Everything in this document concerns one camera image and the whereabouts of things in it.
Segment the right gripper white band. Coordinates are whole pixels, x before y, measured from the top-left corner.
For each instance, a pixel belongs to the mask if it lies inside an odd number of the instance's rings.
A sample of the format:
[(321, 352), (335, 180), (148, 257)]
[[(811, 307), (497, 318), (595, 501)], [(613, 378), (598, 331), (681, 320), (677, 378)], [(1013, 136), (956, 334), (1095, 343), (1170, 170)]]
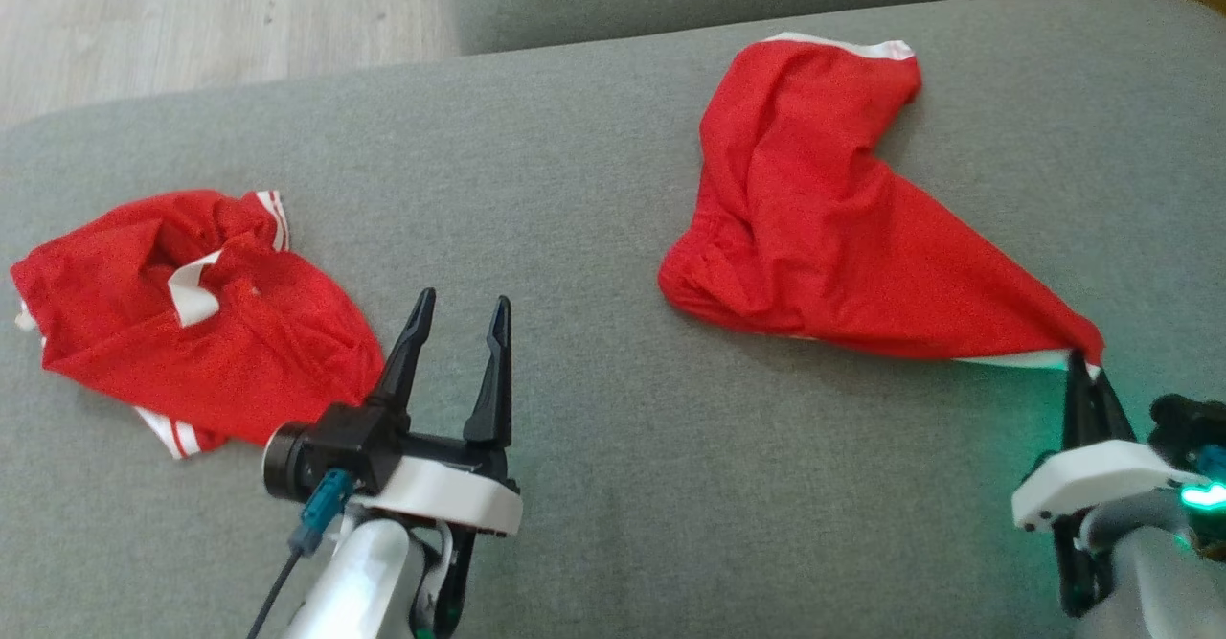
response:
[[(1103, 435), (1096, 443), (1096, 400)], [(1063, 411), (1063, 450), (1031, 469), (1011, 494), (1011, 521), (1046, 534), (1057, 518), (1123, 500), (1170, 483), (1208, 486), (1210, 478), (1175, 469), (1137, 434), (1105, 370), (1095, 378), (1083, 352), (1069, 354)]]

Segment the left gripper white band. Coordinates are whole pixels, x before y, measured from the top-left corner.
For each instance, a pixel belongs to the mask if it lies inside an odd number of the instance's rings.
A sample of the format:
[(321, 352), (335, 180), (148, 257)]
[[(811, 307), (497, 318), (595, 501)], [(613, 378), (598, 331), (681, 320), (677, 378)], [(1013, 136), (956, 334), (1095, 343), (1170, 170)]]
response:
[[(394, 429), (411, 429), (408, 404), (421, 351), (429, 339), (436, 291), (421, 291), (367, 404), (385, 408)], [(485, 337), (488, 361), (478, 399), (465, 421), (463, 440), (411, 434), (394, 476), (376, 496), (359, 496), (367, 509), (443, 521), (476, 534), (515, 536), (524, 515), (519, 487), (509, 477), (512, 442), (512, 312), (499, 297)]]

